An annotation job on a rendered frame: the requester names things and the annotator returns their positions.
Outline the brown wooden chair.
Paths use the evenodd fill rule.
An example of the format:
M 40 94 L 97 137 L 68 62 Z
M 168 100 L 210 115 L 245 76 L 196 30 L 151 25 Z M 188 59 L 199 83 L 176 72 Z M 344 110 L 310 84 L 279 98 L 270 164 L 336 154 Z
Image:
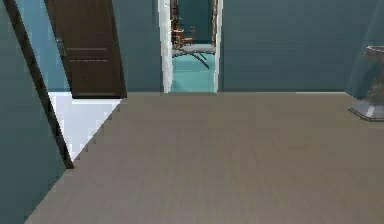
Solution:
M 188 44 L 191 46 L 194 43 L 195 27 L 191 26 L 188 31 L 184 29 L 177 29 L 172 31 L 173 47 L 175 49 L 181 49 Z

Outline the dark brown room door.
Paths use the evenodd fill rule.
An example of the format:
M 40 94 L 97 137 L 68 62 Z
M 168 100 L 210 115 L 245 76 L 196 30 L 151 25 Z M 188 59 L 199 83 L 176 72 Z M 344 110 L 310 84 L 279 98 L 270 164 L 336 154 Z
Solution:
M 122 99 L 123 66 L 112 0 L 44 0 L 74 99 Z

